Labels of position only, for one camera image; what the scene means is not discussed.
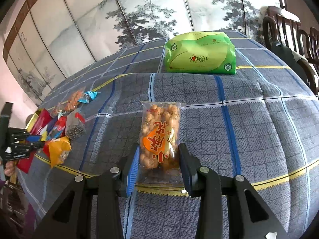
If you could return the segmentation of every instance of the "brown wooden trim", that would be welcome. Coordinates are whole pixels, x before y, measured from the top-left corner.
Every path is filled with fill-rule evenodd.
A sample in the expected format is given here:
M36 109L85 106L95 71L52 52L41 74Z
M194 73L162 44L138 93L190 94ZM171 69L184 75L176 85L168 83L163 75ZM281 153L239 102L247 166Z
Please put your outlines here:
M12 47L13 41L15 40L24 19L26 18L27 14L29 13L32 6L36 3L36 1L37 0L26 0L17 15L17 18L7 36L7 39L4 42L4 49L3 49L2 56L6 63L8 60L8 54L9 54L10 48Z

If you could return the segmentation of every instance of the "tablecloth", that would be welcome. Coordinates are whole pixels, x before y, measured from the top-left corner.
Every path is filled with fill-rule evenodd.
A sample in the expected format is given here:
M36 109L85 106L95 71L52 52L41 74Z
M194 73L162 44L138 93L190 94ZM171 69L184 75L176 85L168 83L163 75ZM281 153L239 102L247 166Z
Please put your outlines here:
M57 85L41 108L82 87L100 94L81 107L86 133L72 141L64 165L50 169L39 152L28 174L19 171L38 219L74 175L99 175L127 155L138 141L140 101L185 102L180 142L218 174L244 175L290 238L299 238L319 209L318 99L272 52L240 32L225 32L236 47L236 75L167 73L162 38L104 58ZM200 199L176 195L136 188L120 198L124 238L195 238ZM228 238L225 197L223 215Z

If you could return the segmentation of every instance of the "table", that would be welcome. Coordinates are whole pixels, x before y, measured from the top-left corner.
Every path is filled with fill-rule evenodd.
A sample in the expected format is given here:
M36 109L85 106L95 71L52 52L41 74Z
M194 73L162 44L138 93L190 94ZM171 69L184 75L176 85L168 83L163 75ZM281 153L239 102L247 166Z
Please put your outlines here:
M163 38L104 58L55 87L40 107L50 109L82 87L100 94L81 108L86 133L72 141L64 165L50 169L38 153L29 174L19 171L38 219L76 174L99 175L128 153L138 141L140 101L185 102L180 142L218 174L244 175L289 236L299 238L319 209L318 99L272 52L225 32L236 47L233 76L165 72ZM120 198L125 238L195 237L199 199L181 188L165 193L141 185ZM226 198L223 206L228 238Z

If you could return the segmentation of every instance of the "metal screw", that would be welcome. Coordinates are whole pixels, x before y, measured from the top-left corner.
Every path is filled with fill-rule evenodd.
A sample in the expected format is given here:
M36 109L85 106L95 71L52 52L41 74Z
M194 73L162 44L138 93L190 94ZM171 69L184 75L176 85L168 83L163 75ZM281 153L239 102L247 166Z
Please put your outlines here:
M82 175L78 175L78 176L76 176L76 177L74 178L74 180L75 180L76 182L81 182L83 179L84 179L84 177L83 177Z
M206 166L202 166L201 168L199 168L199 170L203 173L208 173L209 169Z
M120 171L120 169L118 167L112 167L110 172L111 173L118 173Z
M243 182L245 178L242 175L236 175L235 179L239 182Z

